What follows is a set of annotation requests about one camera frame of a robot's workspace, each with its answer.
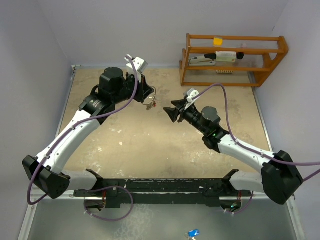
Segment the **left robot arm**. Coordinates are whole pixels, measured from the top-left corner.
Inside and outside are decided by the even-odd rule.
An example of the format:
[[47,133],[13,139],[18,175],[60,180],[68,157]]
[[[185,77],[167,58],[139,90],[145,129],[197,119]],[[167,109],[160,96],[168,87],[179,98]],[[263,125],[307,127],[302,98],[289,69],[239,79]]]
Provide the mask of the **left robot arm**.
[[78,107],[74,117],[58,137],[37,156],[27,155],[22,165],[32,185],[52,199],[68,190],[85,189],[91,196],[103,191],[103,184],[89,172],[72,177],[63,173],[64,167],[82,142],[106,119],[118,112],[116,105],[129,100],[143,103],[154,88],[149,86],[143,69],[108,67],[99,83]]

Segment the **large silver keyring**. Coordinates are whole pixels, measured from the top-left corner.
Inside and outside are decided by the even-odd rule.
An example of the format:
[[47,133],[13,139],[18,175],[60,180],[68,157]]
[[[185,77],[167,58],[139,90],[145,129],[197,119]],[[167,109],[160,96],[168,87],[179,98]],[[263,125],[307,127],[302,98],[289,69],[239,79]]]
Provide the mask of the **large silver keyring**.
[[147,104],[153,102],[153,100],[156,100],[156,95],[157,95],[157,89],[152,86],[151,87],[151,92],[149,93],[149,95],[144,99],[143,101],[143,105],[146,106]]

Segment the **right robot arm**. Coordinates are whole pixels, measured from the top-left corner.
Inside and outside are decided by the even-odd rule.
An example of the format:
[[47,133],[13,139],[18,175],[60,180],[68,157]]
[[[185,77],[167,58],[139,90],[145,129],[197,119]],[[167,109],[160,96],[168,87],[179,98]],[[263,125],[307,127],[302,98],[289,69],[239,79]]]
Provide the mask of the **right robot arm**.
[[226,195],[233,196],[238,191],[258,192],[284,205],[302,185],[303,178],[287,152],[263,150],[236,138],[220,126],[218,111],[212,106],[198,111],[195,105],[187,106],[184,99],[171,103],[173,106],[164,107],[164,111],[172,122],[186,121],[202,133],[202,141],[208,149],[233,157],[255,170],[233,173],[222,183]]

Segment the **silver key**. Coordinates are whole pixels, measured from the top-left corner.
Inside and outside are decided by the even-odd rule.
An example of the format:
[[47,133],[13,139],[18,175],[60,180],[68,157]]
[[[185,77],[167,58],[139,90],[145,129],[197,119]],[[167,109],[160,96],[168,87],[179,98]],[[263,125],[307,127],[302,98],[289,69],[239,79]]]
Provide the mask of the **silver key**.
[[149,104],[146,105],[146,110],[149,111],[154,107],[155,107],[155,104],[153,102],[150,102]]

